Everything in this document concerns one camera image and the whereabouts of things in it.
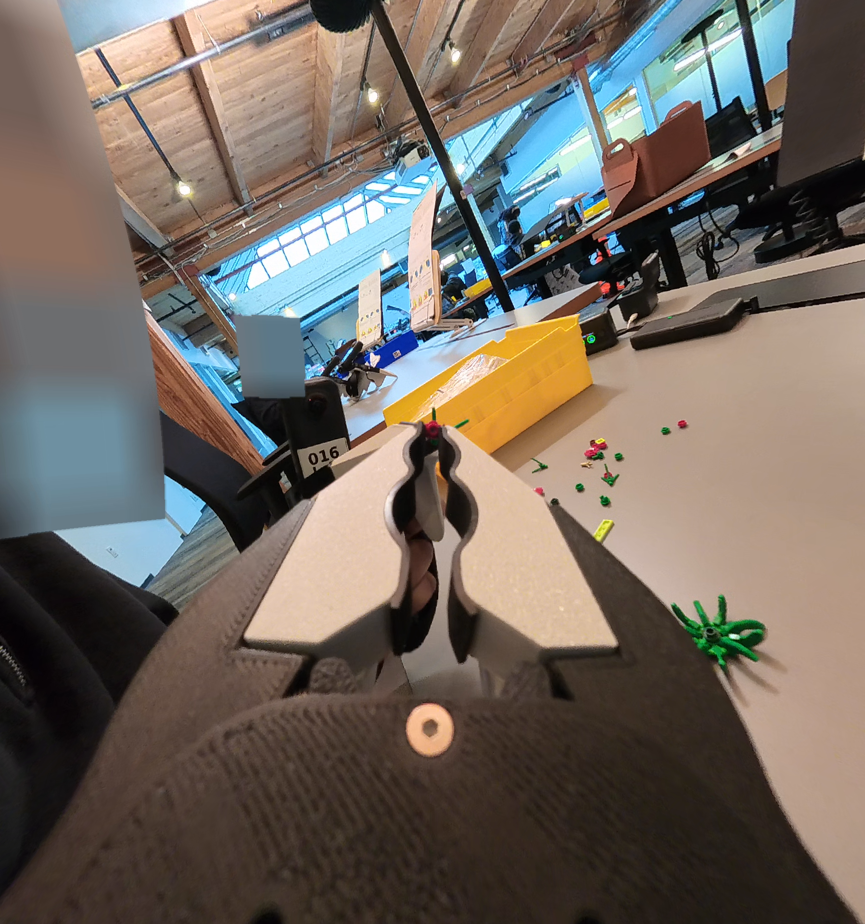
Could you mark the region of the scattered small toy pieces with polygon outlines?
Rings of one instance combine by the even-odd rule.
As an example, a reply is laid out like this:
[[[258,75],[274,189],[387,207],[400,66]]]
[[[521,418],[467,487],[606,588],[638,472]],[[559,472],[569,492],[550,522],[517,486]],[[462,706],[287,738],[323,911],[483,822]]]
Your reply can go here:
[[[532,491],[552,505],[560,505],[561,490],[569,490],[573,494],[586,498],[591,497],[603,510],[611,509],[611,492],[621,480],[623,463],[626,461],[625,453],[620,446],[613,445],[603,437],[594,437],[588,441],[579,461],[577,471],[573,468],[565,469],[556,484],[535,484]]]

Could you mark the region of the small blue bin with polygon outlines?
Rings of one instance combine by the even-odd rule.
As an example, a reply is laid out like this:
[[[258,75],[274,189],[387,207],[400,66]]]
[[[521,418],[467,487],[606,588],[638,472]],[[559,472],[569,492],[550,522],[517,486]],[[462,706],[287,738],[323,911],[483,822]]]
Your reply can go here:
[[[366,349],[361,359],[364,364],[372,368],[383,369],[404,355],[413,352],[418,345],[415,332],[407,329],[387,342]]]

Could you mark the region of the green toy leaf cluster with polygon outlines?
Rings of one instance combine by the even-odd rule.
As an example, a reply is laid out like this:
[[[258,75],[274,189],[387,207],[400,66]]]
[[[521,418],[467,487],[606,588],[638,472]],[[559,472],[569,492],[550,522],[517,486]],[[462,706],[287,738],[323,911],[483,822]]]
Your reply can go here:
[[[699,600],[693,602],[695,617],[688,616],[677,603],[671,603],[671,610],[693,640],[695,646],[721,669],[729,674],[731,664],[737,659],[749,659],[757,663],[760,658],[757,647],[766,639],[766,626],[755,619],[730,619],[726,596],[717,598],[717,612],[709,616]]]

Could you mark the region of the yellow plastic bin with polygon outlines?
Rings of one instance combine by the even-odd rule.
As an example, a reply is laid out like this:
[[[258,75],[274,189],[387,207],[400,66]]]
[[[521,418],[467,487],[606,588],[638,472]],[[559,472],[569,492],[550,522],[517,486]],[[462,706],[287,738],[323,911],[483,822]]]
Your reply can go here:
[[[433,393],[478,354],[503,357],[508,363],[436,407]],[[509,330],[387,407],[383,415],[388,426],[428,422],[433,407],[440,422],[470,419],[462,433],[492,453],[592,384],[578,317],[571,315]]]

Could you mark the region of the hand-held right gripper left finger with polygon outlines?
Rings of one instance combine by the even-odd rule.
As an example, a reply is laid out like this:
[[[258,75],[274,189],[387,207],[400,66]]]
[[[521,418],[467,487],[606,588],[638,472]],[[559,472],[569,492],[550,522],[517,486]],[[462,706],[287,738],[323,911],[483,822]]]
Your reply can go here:
[[[425,641],[425,608],[411,614],[406,526],[425,462],[424,426],[399,424],[403,456],[373,456],[304,504],[303,521],[245,630],[251,648],[336,657],[355,674]]]

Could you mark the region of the small instruction board on stand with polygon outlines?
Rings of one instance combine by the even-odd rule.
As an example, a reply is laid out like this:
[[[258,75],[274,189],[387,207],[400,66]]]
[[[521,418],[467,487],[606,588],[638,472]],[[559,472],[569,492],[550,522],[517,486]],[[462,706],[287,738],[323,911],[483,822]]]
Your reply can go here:
[[[358,284],[356,339],[371,349],[383,337],[381,270],[374,269]]]

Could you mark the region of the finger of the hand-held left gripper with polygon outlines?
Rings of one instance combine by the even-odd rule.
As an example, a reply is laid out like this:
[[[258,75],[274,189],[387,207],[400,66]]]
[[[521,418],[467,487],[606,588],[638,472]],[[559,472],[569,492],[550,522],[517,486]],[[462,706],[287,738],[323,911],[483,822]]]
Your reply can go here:
[[[404,433],[378,433],[334,460],[331,465],[333,477],[335,480],[345,477],[346,473],[373,456],[378,456],[375,461],[382,466],[388,465],[392,459],[402,458],[403,445]]]
[[[424,462],[413,479],[414,518],[433,543],[442,541],[445,536],[445,508],[439,481],[437,462]]]

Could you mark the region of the brown tote bag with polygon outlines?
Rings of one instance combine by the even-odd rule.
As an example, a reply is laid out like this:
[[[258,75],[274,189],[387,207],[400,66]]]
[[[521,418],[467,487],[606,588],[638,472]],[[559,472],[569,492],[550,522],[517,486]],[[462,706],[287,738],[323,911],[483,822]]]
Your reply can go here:
[[[612,141],[601,156],[601,178],[611,217],[616,218],[673,189],[711,159],[699,102],[684,101],[656,132],[629,142]]]

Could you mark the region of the person's left hand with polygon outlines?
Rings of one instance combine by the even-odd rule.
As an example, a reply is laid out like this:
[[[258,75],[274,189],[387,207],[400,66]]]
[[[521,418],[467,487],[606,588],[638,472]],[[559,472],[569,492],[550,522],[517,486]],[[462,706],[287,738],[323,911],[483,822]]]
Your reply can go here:
[[[433,573],[434,545],[416,519],[406,526],[404,535],[408,551],[411,614],[417,616],[437,593],[438,578]]]

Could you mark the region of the idle hand-held gripper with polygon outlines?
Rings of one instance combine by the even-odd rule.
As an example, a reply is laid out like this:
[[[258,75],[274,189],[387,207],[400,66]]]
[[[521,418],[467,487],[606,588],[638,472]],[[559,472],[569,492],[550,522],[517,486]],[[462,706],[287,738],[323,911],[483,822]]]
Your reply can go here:
[[[357,339],[344,341],[323,367],[322,376],[332,380],[342,397],[357,399],[360,394],[358,376],[362,372],[364,344]]]
[[[380,367],[357,364],[346,377],[343,394],[351,401],[359,401],[375,394],[385,384],[396,381],[397,377],[397,374]]]

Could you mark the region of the black power adapter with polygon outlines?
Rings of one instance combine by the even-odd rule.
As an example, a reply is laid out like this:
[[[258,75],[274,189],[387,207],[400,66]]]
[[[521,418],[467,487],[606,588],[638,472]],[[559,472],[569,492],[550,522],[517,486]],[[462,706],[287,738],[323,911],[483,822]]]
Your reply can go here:
[[[630,338],[635,351],[702,339],[733,330],[757,299],[732,298],[645,323]]]

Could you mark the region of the black charger green light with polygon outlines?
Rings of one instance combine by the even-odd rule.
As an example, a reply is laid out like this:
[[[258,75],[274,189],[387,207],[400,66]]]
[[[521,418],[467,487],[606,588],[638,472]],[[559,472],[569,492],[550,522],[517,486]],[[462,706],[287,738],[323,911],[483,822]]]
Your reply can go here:
[[[610,310],[605,309],[589,316],[582,313],[578,321],[587,356],[596,355],[616,346],[618,333]]]

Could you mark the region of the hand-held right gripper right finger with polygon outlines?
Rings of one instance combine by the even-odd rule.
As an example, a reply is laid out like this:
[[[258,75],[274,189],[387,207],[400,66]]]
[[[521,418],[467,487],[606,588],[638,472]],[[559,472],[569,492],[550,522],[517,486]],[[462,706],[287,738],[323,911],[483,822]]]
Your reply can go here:
[[[500,690],[518,664],[616,657],[619,641],[556,515],[563,512],[474,445],[443,427],[446,554],[440,607],[472,690]]]

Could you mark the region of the black charging dock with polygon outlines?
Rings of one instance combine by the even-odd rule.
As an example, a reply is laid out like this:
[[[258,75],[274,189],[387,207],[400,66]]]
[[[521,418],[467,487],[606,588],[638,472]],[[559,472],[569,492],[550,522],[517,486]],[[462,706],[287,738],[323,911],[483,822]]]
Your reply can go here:
[[[657,250],[646,257],[638,270],[638,279],[633,280],[613,300],[626,326],[652,314],[659,302],[659,278],[661,272],[660,254]]]

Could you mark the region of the black floor lamp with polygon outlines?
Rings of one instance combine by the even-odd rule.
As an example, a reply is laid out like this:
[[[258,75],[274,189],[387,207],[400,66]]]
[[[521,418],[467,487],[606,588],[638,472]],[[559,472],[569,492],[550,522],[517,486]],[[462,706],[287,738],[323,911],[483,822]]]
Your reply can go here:
[[[452,193],[472,243],[477,248],[478,256],[482,260],[491,289],[504,312],[513,311],[515,306],[509,294],[507,283],[494,259],[491,246],[487,243],[481,224],[463,191],[463,185],[459,181],[458,173],[439,134],[433,116],[427,107],[412,65],[408,62],[407,54],[397,38],[383,1],[311,1],[310,5],[318,24],[323,29],[337,34],[352,32],[363,26],[368,17],[373,19],[426,141],[430,145],[438,166],[444,174],[445,181]]]

